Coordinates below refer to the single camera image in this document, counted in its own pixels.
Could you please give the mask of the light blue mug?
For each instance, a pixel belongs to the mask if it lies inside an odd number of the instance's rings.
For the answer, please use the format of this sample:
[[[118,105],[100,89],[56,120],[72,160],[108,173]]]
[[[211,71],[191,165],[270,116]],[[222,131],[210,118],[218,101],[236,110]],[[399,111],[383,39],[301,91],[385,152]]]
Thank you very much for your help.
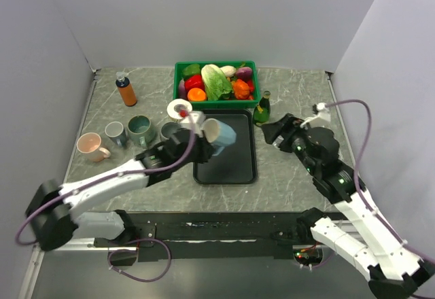
[[[214,149],[214,156],[220,155],[226,147],[235,144],[237,140],[236,132],[229,125],[215,118],[206,119],[201,128],[207,142]]]

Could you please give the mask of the grey mug white rim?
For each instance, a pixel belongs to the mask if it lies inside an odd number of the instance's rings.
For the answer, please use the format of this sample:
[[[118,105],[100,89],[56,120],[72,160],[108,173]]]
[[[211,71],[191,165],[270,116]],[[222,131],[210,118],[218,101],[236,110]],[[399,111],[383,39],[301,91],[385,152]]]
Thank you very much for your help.
[[[180,129],[180,125],[176,122],[167,122],[160,129],[160,140],[166,141]]]

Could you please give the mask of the teal glazed mug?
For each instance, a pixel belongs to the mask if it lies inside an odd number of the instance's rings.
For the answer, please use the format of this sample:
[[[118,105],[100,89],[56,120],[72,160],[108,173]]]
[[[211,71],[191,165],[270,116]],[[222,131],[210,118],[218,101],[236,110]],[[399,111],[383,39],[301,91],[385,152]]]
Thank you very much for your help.
[[[130,140],[139,147],[148,148],[156,138],[156,129],[152,121],[143,115],[132,117],[127,124]]]

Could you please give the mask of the small grey mug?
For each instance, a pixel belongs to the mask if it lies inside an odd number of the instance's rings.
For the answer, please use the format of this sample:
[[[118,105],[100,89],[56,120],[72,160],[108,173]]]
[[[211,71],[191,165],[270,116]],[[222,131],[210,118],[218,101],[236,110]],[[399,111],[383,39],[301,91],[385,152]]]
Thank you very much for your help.
[[[128,137],[121,122],[110,122],[105,127],[106,136],[118,147],[126,148]]]

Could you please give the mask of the pink mug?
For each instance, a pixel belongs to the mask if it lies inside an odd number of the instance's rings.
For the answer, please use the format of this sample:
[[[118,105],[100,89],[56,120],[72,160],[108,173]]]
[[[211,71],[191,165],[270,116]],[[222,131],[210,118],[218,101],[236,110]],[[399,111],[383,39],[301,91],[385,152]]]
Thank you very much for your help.
[[[102,138],[97,133],[85,133],[76,143],[79,153],[92,162],[100,162],[111,157],[111,152],[103,146]]]

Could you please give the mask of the pale grey mug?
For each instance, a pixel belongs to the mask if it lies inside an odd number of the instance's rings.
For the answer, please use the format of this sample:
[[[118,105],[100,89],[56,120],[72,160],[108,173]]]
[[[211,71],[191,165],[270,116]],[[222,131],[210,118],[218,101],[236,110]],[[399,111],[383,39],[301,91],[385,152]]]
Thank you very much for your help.
[[[278,136],[274,142],[273,142],[273,146],[276,148],[279,148],[281,143],[283,142],[284,138],[282,136]]]

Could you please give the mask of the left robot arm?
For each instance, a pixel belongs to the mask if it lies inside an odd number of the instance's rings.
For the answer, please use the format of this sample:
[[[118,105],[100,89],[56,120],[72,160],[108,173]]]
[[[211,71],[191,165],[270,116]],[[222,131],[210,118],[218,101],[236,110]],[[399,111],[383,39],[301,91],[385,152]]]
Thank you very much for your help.
[[[206,163],[221,149],[206,137],[181,129],[124,164],[73,183],[43,182],[25,215],[43,251],[62,247],[71,239],[103,238],[120,246],[130,244],[135,229],[123,210],[97,213],[95,206],[127,192],[169,179],[181,167]]]

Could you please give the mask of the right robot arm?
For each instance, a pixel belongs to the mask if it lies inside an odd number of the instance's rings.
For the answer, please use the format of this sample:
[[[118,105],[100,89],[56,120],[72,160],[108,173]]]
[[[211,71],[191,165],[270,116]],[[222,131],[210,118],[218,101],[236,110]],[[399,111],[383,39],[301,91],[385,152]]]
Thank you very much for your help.
[[[297,156],[317,191],[351,222],[362,240],[343,231],[316,208],[298,218],[298,238],[303,243],[317,241],[328,246],[364,276],[376,298],[410,298],[434,276],[434,263],[407,249],[391,234],[391,226],[379,220],[364,182],[354,181],[354,170],[340,160],[334,133],[303,123],[286,114],[261,129],[268,144]]]

